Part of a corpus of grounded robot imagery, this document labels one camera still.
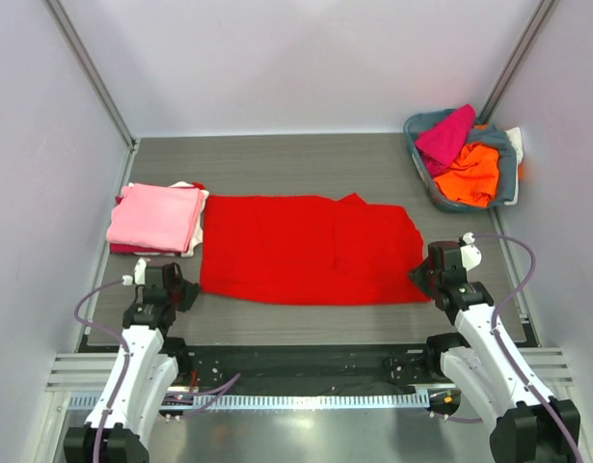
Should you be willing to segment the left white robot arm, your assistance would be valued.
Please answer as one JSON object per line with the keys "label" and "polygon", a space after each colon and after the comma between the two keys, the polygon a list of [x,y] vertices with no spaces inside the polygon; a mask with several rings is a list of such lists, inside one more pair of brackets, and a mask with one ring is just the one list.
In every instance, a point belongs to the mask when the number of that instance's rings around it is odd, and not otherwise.
{"label": "left white robot arm", "polygon": [[[110,286],[132,286],[134,300],[115,332],[80,315],[82,305]],[[73,316],[113,337],[119,351],[93,411],[70,428],[63,447],[67,462],[148,462],[148,441],[166,393],[193,371],[188,347],[168,331],[178,313],[189,311],[201,292],[178,263],[151,265],[138,259],[131,275],[93,289],[76,304]]]}

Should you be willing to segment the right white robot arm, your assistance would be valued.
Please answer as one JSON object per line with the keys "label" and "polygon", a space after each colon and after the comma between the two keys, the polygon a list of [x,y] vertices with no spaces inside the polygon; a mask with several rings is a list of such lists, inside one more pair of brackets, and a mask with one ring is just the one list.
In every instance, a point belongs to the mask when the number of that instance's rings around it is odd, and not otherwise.
{"label": "right white robot arm", "polygon": [[431,336],[422,369],[431,380],[451,380],[489,431],[497,462],[581,462],[580,411],[559,399],[512,341],[494,302],[468,273],[482,261],[469,232],[429,244],[412,282],[434,301],[455,330]]}

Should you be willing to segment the red t shirt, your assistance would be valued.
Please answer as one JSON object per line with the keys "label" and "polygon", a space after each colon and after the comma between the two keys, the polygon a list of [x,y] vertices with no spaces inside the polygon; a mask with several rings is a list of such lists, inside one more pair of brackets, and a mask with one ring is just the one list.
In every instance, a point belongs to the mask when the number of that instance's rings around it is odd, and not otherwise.
{"label": "red t shirt", "polygon": [[422,252],[400,205],[357,194],[214,196],[204,213],[200,283],[207,293],[277,305],[425,303],[408,276]]}

